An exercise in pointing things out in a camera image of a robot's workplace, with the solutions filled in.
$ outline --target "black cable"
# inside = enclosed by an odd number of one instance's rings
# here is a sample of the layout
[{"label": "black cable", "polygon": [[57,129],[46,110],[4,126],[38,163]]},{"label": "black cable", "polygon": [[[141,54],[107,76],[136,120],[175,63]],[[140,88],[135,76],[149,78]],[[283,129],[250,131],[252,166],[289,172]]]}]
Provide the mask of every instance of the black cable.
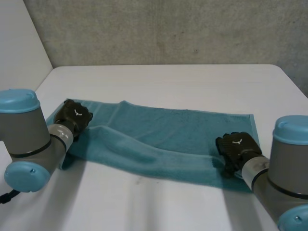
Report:
[{"label": "black cable", "polygon": [[13,189],[9,193],[5,193],[0,196],[0,204],[5,204],[11,201],[12,198],[16,197],[20,192]]}]

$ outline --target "gray wall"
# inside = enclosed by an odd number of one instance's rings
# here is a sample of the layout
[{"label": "gray wall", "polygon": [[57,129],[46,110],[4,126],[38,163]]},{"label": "gray wall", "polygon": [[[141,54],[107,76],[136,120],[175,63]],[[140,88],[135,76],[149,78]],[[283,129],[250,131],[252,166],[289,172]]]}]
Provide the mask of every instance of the gray wall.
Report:
[{"label": "gray wall", "polygon": [[308,0],[24,0],[54,67],[275,64],[308,95]]}]

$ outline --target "concrete wall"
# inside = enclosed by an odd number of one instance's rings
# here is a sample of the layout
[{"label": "concrete wall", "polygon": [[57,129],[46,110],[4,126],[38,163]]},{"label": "concrete wall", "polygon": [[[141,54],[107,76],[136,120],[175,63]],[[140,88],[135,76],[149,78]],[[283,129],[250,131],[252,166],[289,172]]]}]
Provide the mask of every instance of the concrete wall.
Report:
[{"label": "concrete wall", "polygon": [[23,0],[0,0],[0,90],[36,90],[51,70]]},{"label": "concrete wall", "polygon": [[308,95],[307,0],[24,0],[54,67],[275,64]]}]

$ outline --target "white wall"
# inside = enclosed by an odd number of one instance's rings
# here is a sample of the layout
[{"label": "white wall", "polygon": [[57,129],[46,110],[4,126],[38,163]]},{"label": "white wall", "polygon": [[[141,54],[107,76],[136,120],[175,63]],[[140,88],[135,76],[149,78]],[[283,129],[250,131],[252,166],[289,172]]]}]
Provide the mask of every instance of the white wall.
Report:
[{"label": "white wall", "polygon": [[0,90],[36,90],[51,70],[23,0],[0,0]]}]

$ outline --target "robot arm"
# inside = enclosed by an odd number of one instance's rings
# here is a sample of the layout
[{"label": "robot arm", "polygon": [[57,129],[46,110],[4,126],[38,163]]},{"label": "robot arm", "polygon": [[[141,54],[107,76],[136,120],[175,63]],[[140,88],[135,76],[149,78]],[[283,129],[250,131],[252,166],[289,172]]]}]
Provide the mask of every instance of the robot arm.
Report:
[{"label": "robot arm", "polygon": [[216,139],[225,175],[240,172],[281,231],[308,230],[308,116],[277,120],[271,158],[267,159],[245,132]]},{"label": "robot arm", "polygon": [[2,197],[4,203],[19,192],[43,188],[92,117],[80,103],[66,100],[47,127],[33,91],[0,91],[0,140],[12,158],[4,178],[13,191]]}]

